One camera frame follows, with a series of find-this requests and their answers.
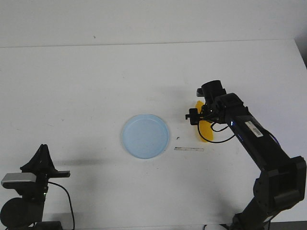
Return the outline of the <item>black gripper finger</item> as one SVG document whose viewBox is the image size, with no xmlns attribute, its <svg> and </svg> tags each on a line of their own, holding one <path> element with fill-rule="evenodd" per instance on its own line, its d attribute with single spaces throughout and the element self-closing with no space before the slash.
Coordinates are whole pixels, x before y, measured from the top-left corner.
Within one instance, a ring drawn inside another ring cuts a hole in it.
<svg viewBox="0 0 307 230">
<path fill-rule="evenodd" d="M 189 113 L 185 115 L 185 119 L 189 119 L 191 125 L 198 125 L 202 120 L 202 116 L 199 114 L 197 108 L 190 108 Z"/>
<path fill-rule="evenodd" d="M 53 161 L 51 159 L 50 152 L 49 152 L 49 149 L 48 149 L 48 145 L 45 144 L 44 148 L 45 148 L 45 158 L 46 158 L 45 169 L 48 173 L 56 173 L 57 170 L 55 169 L 55 166 L 54 166 Z"/>
<path fill-rule="evenodd" d="M 45 145 L 41 144 L 28 163 L 20 167 L 22 172 L 37 172 L 42 169 Z"/>
</svg>

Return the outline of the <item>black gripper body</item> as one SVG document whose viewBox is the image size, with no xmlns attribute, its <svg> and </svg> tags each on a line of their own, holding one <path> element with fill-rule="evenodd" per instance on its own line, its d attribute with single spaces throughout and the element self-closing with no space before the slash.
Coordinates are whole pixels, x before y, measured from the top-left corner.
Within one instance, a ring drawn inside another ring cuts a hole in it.
<svg viewBox="0 0 307 230">
<path fill-rule="evenodd" d="M 225 114 L 226 103 L 222 100 L 205 100 L 205 104 L 201 107 L 201 120 L 209 123 L 226 124 Z"/>
<path fill-rule="evenodd" d="M 71 172 L 70 171 L 57 171 L 52 170 L 49 172 L 38 172 L 36 174 L 36 182 L 42 186 L 42 191 L 47 192 L 48 191 L 48 182 L 49 179 L 53 178 L 68 178 L 70 177 Z"/>
</svg>

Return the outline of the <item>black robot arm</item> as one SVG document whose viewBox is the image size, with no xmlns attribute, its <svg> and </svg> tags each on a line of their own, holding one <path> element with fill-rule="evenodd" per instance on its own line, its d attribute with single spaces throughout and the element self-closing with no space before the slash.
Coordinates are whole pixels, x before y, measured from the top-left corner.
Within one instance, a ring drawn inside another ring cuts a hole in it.
<svg viewBox="0 0 307 230">
<path fill-rule="evenodd" d="M 1 185 L 19 195 L 7 201 L 0 211 L 0 221 L 8 230 L 61 230 L 60 221 L 43 221 L 48 185 L 53 178 L 68 178 L 70 171 L 56 170 L 48 145 L 41 144 L 21 172 L 7 173 Z"/>
<path fill-rule="evenodd" d="M 212 126 L 226 124 L 260 169 L 253 187 L 254 197 L 247 207 L 235 214 L 227 230 L 264 230 L 280 212 L 304 200 L 307 163 L 301 156 L 290 158 L 276 138 L 266 130 L 234 93 L 227 93 L 220 80 L 197 89 L 204 97 L 201 110 L 189 109 L 185 116 L 192 126 L 207 121 Z"/>
</svg>

